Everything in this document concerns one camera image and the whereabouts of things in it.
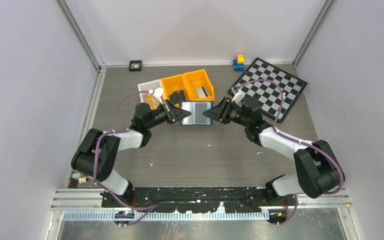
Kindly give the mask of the card in orange bin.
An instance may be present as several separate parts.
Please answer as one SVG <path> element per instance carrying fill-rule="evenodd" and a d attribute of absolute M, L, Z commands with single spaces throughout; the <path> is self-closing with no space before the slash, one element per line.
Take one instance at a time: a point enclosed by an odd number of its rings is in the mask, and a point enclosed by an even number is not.
<path fill-rule="evenodd" d="M 207 89 L 204 86 L 198 87 L 195 90 L 196 90 L 196 93 L 197 93 L 197 96 L 199 99 L 206 98 L 206 97 L 210 96 Z"/>

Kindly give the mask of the small beige spool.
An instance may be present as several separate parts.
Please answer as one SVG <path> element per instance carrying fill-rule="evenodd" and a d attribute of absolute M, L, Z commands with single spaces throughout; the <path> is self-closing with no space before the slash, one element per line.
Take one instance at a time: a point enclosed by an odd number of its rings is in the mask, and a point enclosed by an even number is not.
<path fill-rule="evenodd" d="M 77 181 L 78 181 L 78 184 L 84 184 L 84 183 L 89 182 L 89 178 L 88 177 L 80 177 L 77 179 Z"/>

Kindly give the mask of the tan items in white bin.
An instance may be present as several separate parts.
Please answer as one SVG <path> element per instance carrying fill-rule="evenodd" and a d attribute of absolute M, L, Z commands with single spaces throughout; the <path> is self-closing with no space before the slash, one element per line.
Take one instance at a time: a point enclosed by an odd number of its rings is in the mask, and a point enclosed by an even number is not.
<path fill-rule="evenodd" d="M 143 98 L 144 102 L 147 103 L 152 110 L 156 110 L 160 105 L 160 102 L 158 100 L 155 100 L 152 94 L 146 93 Z"/>

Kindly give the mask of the blue leather card holder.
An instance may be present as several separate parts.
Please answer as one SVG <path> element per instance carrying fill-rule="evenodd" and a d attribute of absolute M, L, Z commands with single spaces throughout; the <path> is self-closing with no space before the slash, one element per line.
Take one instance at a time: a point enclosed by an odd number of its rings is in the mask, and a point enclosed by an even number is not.
<path fill-rule="evenodd" d="M 191 115 L 183 118 L 180 124 L 182 126 L 212 126 L 213 120 L 203 115 L 203 112 L 211 109 L 212 107 L 212 101 L 182 101 L 180 103 L 180 108 L 190 112 Z"/>

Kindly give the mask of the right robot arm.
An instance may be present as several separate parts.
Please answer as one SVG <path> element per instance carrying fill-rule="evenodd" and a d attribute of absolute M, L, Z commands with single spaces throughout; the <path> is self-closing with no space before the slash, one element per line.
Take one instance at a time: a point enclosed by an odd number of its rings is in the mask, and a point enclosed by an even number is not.
<path fill-rule="evenodd" d="M 324 140 L 311 142 L 284 133 L 263 119 L 261 108 L 261 103 L 253 98 L 247 97 L 238 105 L 224 97 L 203 115 L 222 124 L 233 122 L 243 126 L 252 143 L 293 161 L 295 174 L 281 175 L 265 184 L 267 202 L 279 205 L 287 195 L 293 194 L 306 194 L 316 199 L 323 194 L 338 193 L 345 175 L 331 146 Z"/>

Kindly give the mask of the white plastic bin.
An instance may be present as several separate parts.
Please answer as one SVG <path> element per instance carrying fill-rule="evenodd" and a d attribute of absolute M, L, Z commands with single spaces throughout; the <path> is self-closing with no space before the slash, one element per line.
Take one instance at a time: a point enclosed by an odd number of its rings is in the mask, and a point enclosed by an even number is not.
<path fill-rule="evenodd" d="M 140 97 L 140 101 L 142 103 L 145 103 L 144 101 L 144 95 L 145 94 L 148 94 L 148 90 L 154 90 L 156 89 L 157 87 L 161 87 L 163 88 L 163 85 L 162 85 L 162 81 L 161 79 L 156 79 L 156 80 L 152 80 L 152 81 L 147 81 L 147 82 L 143 82 L 143 83 L 139 83 L 137 85 L 138 87 L 138 90 L 141 92 L 139 94 L 139 97 Z"/>

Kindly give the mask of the black white chessboard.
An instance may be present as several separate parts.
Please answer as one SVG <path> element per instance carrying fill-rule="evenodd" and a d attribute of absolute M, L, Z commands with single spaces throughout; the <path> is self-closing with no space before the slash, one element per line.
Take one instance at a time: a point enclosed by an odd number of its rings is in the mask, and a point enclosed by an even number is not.
<path fill-rule="evenodd" d="M 282 123 L 308 83 L 257 57 L 227 92 L 234 96 L 233 87 L 259 79 L 271 80 L 273 83 L 268 81 L 254 82 L 243 86 L 241 90 L 246 97 L 252 97 L 260 101 L 262 103 L 262 112 L 273 120 L 280 112 L 277 122 Z M 283 92 L 285 93 L 285 99 L 282 99 Z"/>

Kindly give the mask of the orange plastic bin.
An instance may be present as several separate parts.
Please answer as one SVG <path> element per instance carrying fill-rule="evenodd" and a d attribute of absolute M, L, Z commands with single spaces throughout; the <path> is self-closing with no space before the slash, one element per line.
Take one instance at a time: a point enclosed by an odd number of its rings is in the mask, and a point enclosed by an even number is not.
<path fill-rule="evenodd" d="M 184 91 L 184 95 L 186 100 L 190 98 L 190 87 L 187 83 L 186 77 L 184 74 L 173 75 L 169 77 L 163 77 L 161 79 L 162 87 L 164 89 L 165 97 L 169 100 L 169 95 L 171 95 L 175 91 Z"/>
<path fill-rule="evenodd" d="M 213 84 L 205 69 L 199 69 L 183 73 L 186 82 L 190 87 L 189 100 L 188 101 L 202 101 L 202 102 L 213 102 L 215 101 L 215 91 Z M 196 88 L 205 87 L 209 93 L 208 97 L 198 98 Z"/>

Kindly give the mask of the black object in bin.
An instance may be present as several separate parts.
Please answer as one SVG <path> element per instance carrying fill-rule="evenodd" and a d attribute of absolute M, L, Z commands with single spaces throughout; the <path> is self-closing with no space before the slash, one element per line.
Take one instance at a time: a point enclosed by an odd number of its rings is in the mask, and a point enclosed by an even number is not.
<path fill-rule="evenodd" d="M 184 94 L 184 91 L 183 90 L 174 91 L 172 94 L 169 95 L 169 101 L 172 104 L 179 104 L 183 101 L 186 101 L 186 96 Z"/>

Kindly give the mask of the orange plastic bin left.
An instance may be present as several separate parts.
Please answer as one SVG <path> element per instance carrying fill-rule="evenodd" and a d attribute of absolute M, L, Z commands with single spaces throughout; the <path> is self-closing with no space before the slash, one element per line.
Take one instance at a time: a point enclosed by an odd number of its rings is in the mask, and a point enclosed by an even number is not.
<path fill-rule="evenodd" d="M 173 75 L 169 77 L 163 77 L 161 79 L 162 87 L 164 89 L 165 97 L 169 100 L 169 95 L 171 95 L 175 91 L 184 91 L 184 95 L 186 100 L 190 98 L 190 87 L 187 83 L 186 77 L 184 74 Z"/>

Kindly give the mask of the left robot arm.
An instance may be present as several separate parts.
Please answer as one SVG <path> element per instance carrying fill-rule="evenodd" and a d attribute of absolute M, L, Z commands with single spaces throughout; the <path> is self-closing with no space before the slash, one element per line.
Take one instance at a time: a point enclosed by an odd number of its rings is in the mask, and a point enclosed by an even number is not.
<path fill-rule="evenodd" d="M 114 169 L 118 152 L 145 147 L 152 137 L 151 128 L 162 123 L 174 124 L 191 115 L 166 101 L 156 109 L 149 104 L 140 103 L 129 129 L 115 132 L 91 128 L 86 133 L 71 160 L 71 168 L 114 194 L 114 200 L 121 207 L 133 202 L 133 185 Z"/>

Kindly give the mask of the small black square device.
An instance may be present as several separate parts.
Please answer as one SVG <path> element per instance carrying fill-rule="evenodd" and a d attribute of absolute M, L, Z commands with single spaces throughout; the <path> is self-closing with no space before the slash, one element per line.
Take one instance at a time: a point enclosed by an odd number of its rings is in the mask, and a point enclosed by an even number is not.
<path fill-rule="evenodd" d="M 130 72 L 140 72 L 142 70 L 143 62 L 141 60 L 131 60 L 129 62 L 128 70 Z"/>

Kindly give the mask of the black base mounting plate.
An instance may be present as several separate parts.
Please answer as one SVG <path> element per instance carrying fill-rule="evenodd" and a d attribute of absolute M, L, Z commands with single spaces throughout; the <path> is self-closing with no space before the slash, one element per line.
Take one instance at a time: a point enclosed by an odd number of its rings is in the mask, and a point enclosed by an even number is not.
<path fill-rule="evenodd" d="M 218 187 L 134 187 L 124 196 L 107 190 L 100 193 L 104 208 L 126 207 L 140 213 L 214 213 L 220 207 L 228 214 L 257 213 L 261 207 L 293 210 L 293 195 L 277 196 L 274 191 L 256 186 Z"/>

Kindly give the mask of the orange plastic bin right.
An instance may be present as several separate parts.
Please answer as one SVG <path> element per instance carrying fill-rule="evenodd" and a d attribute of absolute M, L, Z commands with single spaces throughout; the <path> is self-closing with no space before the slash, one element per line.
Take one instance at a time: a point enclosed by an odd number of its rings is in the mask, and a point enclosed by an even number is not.
<path fill-rule="evenodd" d="M 213 84 L 205 69 L 199 69 L 183 73 L 186 82 L 190 87 L 189 100 L 188 101 L 202 101 L 202 102 L 213 102 L 215 101 L 215 91 Z M 198 98 L 196 88 L 205 87 L 209 93 L 208 97 Z"/>

